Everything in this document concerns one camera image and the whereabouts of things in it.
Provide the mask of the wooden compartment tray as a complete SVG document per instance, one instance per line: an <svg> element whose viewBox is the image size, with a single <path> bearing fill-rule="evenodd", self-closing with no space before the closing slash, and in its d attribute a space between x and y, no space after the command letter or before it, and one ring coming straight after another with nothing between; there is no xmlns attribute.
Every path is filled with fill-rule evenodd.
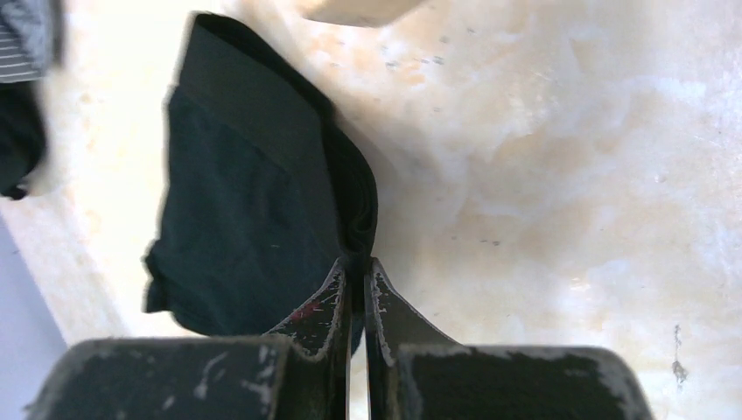
<svg viewBox="0 0 742 420"><path fill-rule="evenodd" d="M382 27L414 10L424 0L297 1L303 18L331 25Z"/></svg>

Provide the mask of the grey striped underwear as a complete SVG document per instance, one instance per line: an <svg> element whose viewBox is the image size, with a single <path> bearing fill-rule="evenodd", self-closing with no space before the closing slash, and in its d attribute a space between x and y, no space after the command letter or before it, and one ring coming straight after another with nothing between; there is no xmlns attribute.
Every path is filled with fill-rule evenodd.
<svg viewBox="0 0 742 420"><path fill-rule="evenodd" d="M42 78L57 54L60 7L48 0L1 2L1 82Z"/></svg>

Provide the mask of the black boxer underwear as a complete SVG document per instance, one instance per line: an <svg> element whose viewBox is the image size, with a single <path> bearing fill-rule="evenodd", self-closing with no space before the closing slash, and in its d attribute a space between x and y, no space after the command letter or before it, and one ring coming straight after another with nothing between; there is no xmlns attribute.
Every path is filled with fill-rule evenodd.
<svg viewBox="0 0 742 420"><path fill-rule="evenodd" d="M332 102L243 23L198 13L168 127L144 311L202 335L262 334L302 316L339 263L358 346L377 190Z"/></svg>

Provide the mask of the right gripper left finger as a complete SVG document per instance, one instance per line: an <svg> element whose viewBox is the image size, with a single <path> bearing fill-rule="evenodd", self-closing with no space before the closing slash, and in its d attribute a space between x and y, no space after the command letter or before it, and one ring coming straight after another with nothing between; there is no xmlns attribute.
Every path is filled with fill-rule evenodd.
<svg viewBox="0 0 742 420"><path fill-rule="evenodd" d="M259 336L92 339L54 365L29 419L344 419L350 315L336 262Z"/></svg>

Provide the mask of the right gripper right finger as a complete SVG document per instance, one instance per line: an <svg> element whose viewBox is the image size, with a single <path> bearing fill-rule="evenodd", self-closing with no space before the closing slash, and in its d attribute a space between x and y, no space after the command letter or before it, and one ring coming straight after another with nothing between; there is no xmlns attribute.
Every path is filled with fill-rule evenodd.
<svg viewBox="0 0 742 420"><path fill-rule="evenodd" d="M649 419L634 372L595 346L468 346L394 288L378 260L364 279L373 419Z"/></svg>

